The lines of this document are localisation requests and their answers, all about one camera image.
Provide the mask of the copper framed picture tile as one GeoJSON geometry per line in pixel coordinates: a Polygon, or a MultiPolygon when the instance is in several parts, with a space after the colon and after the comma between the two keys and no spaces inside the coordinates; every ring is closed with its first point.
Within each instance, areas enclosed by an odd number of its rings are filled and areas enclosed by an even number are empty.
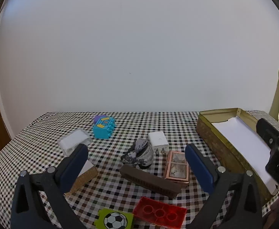
{"type": "Polygon", "coordinates": [[[164,179],[177,183],[183,188],[189,185],[190,168],[183,152],[169,151],[166,159],[164,179]]]}

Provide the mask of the white cork bottom box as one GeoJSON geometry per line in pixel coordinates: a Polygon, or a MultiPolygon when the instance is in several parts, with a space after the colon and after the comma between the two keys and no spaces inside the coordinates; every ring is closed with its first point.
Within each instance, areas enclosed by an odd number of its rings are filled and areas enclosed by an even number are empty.
{"type": "Polygon", "coordinates": [[[80,188],[82,188],[86,183],[90,182],[92,179],[97,177],[98,171],[97,168],[87,160],[84,164],[82,170],[80,171],[76,181],[74,182],[72,188],[69,192],[65,193],[65,196],[70,196],[80,188]]]}

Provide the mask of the green soccer ball brick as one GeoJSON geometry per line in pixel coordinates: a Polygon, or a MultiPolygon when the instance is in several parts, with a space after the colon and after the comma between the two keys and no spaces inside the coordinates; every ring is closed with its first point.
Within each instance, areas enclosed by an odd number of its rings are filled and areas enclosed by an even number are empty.
{"type": "Polygon", "coordinates": [[[128,229],[132,227],[133,214],[103,208],[98,212],[99,218],[94,222],[98,229],[128,229]]]}

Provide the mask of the white translucent plastic case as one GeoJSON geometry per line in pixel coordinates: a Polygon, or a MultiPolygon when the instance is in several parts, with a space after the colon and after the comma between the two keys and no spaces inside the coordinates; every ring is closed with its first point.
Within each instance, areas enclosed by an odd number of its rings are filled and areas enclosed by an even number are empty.
{"type": "Polygon", "coordinates": [[[90,135],[84,129],[76,129],[58,140],[58,145],[65,157],[69,157],[79,144],[88,146],[91,143],[90,135]]]}

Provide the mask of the red translucent toy brick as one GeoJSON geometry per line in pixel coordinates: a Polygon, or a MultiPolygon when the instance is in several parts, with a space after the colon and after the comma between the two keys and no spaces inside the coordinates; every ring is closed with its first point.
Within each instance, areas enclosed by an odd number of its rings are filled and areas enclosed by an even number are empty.
{"type": "Polygon", "coordinates": [[[187,209],[143,196],[132,213],[137,219],[157,226],[181,228],[187,209]]]}

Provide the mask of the dark brown wooden bar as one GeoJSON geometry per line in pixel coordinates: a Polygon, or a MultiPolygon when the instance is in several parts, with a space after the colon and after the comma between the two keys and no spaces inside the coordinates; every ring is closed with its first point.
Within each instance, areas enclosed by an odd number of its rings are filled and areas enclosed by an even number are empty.
{"type": "Polygon", "coordinates": [[[175,198],[181,192],[181,186],[179,184],[126,164],[120,168],[119,172],[124,179],[169,198],[175,198]]]}

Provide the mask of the white power adapter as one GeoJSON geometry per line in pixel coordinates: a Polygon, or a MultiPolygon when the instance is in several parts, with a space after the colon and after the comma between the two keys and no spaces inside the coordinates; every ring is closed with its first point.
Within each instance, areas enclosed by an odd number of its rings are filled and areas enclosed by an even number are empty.
{"type": "Polygon", "coordinates": [[[166,154],[169,151],[169,143],[163,131],[148,133],[148,139],[156,155],[166,154]]]}

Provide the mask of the grey patterned sock roll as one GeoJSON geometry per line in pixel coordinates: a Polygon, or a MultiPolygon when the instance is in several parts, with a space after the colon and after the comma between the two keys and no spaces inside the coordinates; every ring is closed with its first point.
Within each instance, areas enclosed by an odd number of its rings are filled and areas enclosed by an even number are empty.
{"type": "Polygon", "coordinates": [[[132,146],[121,156],[121,161],[124,164],[129,164],[133,167],[138,166],[140,169],[148,169],[154,160],[154,151],[147,139],[138,138],[132,146]]]}

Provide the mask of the turquoise toy brick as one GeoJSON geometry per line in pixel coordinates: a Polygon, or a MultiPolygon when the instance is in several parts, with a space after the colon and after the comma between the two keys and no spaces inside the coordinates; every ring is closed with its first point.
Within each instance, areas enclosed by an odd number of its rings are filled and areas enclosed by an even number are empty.
{"type": "Polygon", "coordinates": [[[109,139],[116,128],[116,120],[113,117],[101,117],[93,126],[95,139],[109,139]]]}

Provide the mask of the purple cube block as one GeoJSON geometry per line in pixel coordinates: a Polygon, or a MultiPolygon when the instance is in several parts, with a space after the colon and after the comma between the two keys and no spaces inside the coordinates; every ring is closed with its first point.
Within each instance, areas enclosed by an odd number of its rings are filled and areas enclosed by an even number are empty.
{"type": "Polygon", "coordinates": [[[99,120],[101,120],[102,118],[108,118],[107,115],[103,114],[103,115],[96,115],[94,117],[94,124],[96,125],[98,123],[99,120]]]}

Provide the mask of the white paper box liner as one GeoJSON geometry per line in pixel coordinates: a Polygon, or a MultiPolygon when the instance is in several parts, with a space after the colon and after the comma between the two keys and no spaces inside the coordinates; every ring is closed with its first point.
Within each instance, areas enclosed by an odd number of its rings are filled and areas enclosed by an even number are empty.
{"type": "Polygon", "coordinates": [[[267,144],[238,116],[212,124],[246,159],[270,194],[275,195],[279,191],[279,184],[265,169],[270,157],[267,144]]]}

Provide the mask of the gold tin box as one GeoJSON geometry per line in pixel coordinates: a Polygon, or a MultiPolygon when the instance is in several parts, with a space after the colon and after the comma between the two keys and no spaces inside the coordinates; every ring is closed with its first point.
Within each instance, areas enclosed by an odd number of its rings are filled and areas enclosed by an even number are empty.
{"type": "Polygon", "coordinates": [[[261,114],[254,115],[240,108],[201,111],[198,115],[196,131],[227,170],[233,173],[245,173],[246,171],[253,173],[261,202],[264,205],[275,195],[270,194],[246,159],[212,124],[225,122],[236,116],[240,117],[254,132],[256,132],[257,121],[263,117],[261,114]]]}

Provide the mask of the checkered tablecloth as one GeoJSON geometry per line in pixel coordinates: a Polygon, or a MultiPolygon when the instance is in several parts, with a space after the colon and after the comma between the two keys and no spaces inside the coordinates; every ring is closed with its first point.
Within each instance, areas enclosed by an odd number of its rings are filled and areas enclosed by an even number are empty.
{"type": "MultiPolygon", "coordinates": [[[[263,111],[261,114],[279,131],[279,123],[263,111]]],[[[124,179],[119,170],[121,156],[138,138],[146,139],[148,133],[163,131],[169,151],[184,152],[194,144],[212,163],[221,163],[196,131],[200,112],[112,112],[116,128],[109,139],[91,139],[88,158],[98,171],[97,177],[70,196],[64,196],[76,216],[86,226],[94,228],[99,210],[108,208],[133,212],[141,197],[187,209],[182,227],[189,225],[208,199],[195,175],[190,173],[190,183],[181,188],[175,198],[168,198],[124,179]]],[[[76,129],[93,134],[94,112],[48,112],[40,116],[15,136],[0,152],[0,224],[11,225],[11,209],[16,183],[21,171],[30,175],[43,173],[48,167],[57,167],[65,158],[58,140],[76,129]]],[[[166,154],[154,156],[147,173],[164,178],[166,154]]]]}

